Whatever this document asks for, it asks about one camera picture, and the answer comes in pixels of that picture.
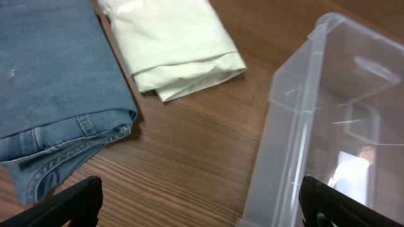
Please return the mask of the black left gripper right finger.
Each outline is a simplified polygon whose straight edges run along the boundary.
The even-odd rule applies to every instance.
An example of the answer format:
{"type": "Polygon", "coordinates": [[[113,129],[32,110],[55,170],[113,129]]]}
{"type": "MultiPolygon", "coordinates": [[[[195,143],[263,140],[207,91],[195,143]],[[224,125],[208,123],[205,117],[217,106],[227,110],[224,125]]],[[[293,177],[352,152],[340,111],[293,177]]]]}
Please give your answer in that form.
{"type": "Polygon", "coordinates": [[[299,204],[305,227],[403,227],[311,176],[302,180],[299,204]]]}

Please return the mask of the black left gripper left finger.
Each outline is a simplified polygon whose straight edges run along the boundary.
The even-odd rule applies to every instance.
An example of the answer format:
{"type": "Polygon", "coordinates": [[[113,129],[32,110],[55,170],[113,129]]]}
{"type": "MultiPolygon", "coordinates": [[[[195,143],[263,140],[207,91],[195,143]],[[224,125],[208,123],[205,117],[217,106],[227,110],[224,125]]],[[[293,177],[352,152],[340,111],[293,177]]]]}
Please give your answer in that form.
{"type": "Polygon", "coordinates": [[[102,204],[102,180],[93,175],[1,222],[1,227],[96,227],[102,204]]]}

